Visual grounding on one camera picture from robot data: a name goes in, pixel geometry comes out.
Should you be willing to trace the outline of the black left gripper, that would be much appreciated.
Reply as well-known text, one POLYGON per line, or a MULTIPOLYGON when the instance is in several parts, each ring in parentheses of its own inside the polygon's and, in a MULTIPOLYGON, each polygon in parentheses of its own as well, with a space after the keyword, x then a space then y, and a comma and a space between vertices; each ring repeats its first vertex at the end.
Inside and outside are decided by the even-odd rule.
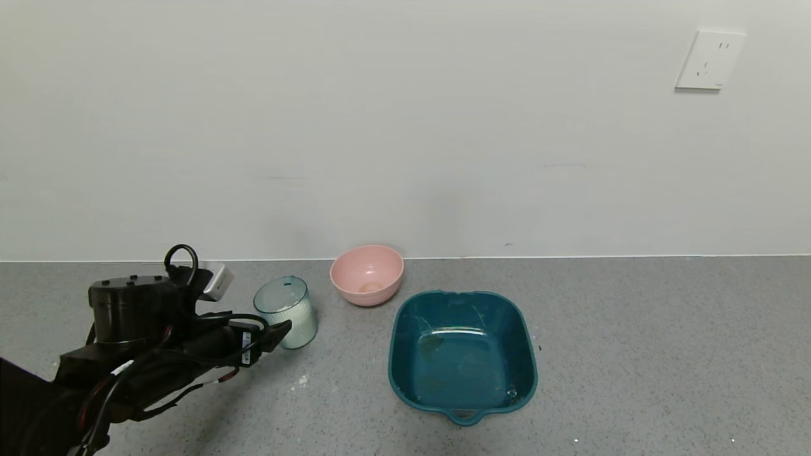
POLYGON ((258 324, 223 322, 211 324, 186 343, 186 355, 201 364, 216 367, 249 367, 260 351, 271 353, 292 329, 292 320, 262 328, 258 324))

